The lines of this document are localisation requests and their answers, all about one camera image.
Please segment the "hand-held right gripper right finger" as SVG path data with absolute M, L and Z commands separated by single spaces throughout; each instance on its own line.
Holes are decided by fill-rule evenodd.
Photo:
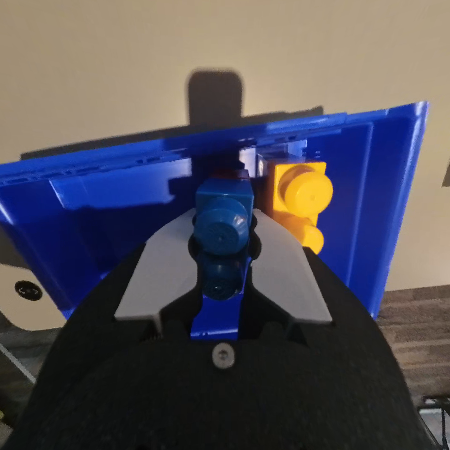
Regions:
M 331 323 L 302 245 L 261 210 L 254 209 L 253 215 L 261 242 L 259 256 L 251 265 L 253 287 L 298 322 Z

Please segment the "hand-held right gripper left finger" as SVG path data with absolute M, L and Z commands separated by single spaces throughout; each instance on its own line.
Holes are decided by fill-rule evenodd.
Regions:
M 197 265 L 188 250 L 195 209 L 189 209 L 145 243 L 115 319 L 162 322 L 162 310 L 197 284 Z

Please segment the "blue plastic bin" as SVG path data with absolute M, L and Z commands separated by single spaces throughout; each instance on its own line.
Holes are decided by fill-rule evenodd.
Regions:
M 99 144 L 93 149 L 1 164 L 1 228 L 69 319 L 128 254 L 196 210 L 196 191 L 213 171 L 248 170 L 254 210 L 264 160 L 322 161 L 334 194 L 318 217 L 324 237 L 319 259 L 376 318 L 428 110 L 425 101 L 159 139 L 122 136 L 89 142 Z M 193 294 L 199 304 L 188 315 L 192 339 L 237 339 L 244 335 L 244 298 L 268 299 L 251 280 L 261 251 L 255 226 L 252 213 L 244 289 L 225 301 L 203 295 L 194 233 L 189 239 L 197 284 L 183 296 Z M 288 314 L 269 304 L 277 315 Z

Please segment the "blue two-stud block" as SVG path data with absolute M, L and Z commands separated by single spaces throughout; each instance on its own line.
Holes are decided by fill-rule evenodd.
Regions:
M 244 289 L 253 206 L 251 180 L 207 178 L 197 189 L 194 239 L 205 297 L 225 301 Z

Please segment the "red one-stud block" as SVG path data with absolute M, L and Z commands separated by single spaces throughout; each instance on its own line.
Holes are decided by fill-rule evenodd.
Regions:
M 249 172 L 246 169 L 219 168 L 213 171 L 209 177 L 221 180 L 250 180 Z

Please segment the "black round desk button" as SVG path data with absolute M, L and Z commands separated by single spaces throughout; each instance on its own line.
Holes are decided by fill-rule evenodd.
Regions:
M 28 301 L 39 301 L 43 296 L 43 291 L 36 283 L 28 280 L 20 280 L 14 284 L 15 292 Z

